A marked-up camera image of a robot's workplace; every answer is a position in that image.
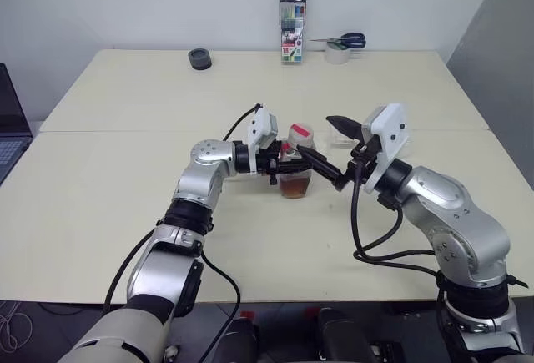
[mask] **gray cable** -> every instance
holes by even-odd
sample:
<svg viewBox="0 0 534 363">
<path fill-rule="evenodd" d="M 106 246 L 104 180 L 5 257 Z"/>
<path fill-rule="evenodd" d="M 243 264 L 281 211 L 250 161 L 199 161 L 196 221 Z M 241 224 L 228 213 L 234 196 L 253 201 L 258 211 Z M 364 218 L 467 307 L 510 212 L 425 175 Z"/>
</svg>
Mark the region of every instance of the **gray cable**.
<svg viewBox="0 0 534 363">
<path fill-rule="evenodd" d="M 6 304 L 6 301 L 0 302 L 0 309 L 3 308 Z M 25 315 L 24 313 L 17 312 L 21 304 L 22 302 L 13 302 L 13 306 L 9 313 L 7 313 L 6 315 L 0 315 L 0 350 L 3 353 L 15 353 L 18 349 L 25 346 L 32 337 L 32 319 L 30 319 L 30 317 L 28 315 Z M 29 332 L 23 341 L 20 341 L 15 335 L 11 333 L 11 323 L 15 317 L 21 317 L 29 323 Z"/>
</svg>

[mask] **blue scissors handle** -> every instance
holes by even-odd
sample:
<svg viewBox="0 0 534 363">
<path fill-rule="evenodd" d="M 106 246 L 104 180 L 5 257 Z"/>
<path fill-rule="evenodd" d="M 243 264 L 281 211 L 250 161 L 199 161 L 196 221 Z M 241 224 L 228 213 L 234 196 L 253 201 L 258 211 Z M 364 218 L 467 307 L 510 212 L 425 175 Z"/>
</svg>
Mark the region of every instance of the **blue scissors handle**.
<svg viewBox="0 0 534 363">
<path fill-rule="evenodd" d="M 340 37 L 340 43 L 347 48 L 364 48 L 365 35 L 360 32 L 350 32 Z"/>
</svg>

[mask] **white wall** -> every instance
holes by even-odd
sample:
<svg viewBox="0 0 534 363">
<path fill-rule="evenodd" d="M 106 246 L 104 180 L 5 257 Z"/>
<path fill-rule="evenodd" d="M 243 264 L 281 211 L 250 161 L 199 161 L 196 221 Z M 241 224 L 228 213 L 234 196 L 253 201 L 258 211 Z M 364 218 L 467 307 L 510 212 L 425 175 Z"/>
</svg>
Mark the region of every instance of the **white wall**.
<svg viewBox="0 0 534 363">
<path fill-rule="evenodd" d="M 534 189 L 534 0 L 484 0 L 448 67 Z"/>
<path fill-rule="evenodd" d="M 309 0 L 306 36 L 358 30 L 370 49 L 448 60 L 481 1 Z M 0 61 L 44 118 L 100 48 L 277 49 L 277 14 L 277 0 L 0 0 Z"/>
</svg>

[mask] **laptop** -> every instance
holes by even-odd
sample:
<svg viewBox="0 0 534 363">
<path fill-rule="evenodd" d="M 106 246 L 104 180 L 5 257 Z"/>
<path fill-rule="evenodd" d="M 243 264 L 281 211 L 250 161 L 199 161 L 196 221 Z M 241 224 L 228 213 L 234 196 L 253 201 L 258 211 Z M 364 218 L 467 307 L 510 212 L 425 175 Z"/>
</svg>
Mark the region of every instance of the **laptop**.
<svg viewBox="0 0 534 363">
<path fill-rule="evenodd" d="M 32 138 L 8 69 L 0 63 L 0 184 L 28 148 Z"/>
</svg>

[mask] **floor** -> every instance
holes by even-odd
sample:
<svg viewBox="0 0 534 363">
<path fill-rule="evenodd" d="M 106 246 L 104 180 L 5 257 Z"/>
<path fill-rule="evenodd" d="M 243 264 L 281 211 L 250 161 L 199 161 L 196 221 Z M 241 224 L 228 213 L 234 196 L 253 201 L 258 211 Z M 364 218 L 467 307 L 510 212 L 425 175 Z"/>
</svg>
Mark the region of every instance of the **floor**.
<svg viewBox="0 0 534 363">
<path fill-rule="evenodd" d="M 525 347 L 528 353 L 532 353 L 534 300 L 519 298 L 515 302 Z M 12 302 L 5 304 L 0 313 L 6 315 L 11 304 Z M 433 310 L 421 310 L 415 304 L 379 302 L 244 304 L 240 311 L 253 312 L 254 323 L 259 326 L 259 361 L 279 363 L 317 359 L 313 342 L 313 317 L 317 308 L 324 306 L 335 307 L 356 318 L 369 340 L 401 342 L 409 363 L 449 362 L 436 328 Z M 22 303 L 18 311 L 31 317 L 32 336 L 15 353 L 0 351 L 1 363 L 56 362 L 94 324 L 100 314 L 97 306 L 88 306 L 82 311 L 78 307 L 66 305 L 46 304 L 45 307 L 61 314 L 79 312 L 75 315 L 52 315 L 36 303 Z M 174 319 L 169 344 L 181 347 L 175 362 L 197 361 L 233 307 L 232 304 L 198 304 L 190 315 Z M 415 311 L 403 314 L 399 310 Z M 0 330 L 0 340 L 4 345 L 7 341 L 5 330 L 5 327 Z M 27 333 L 27 322 L 20 317 L 14 318 L 11 334 L 23 340 Z"/>
</svg>

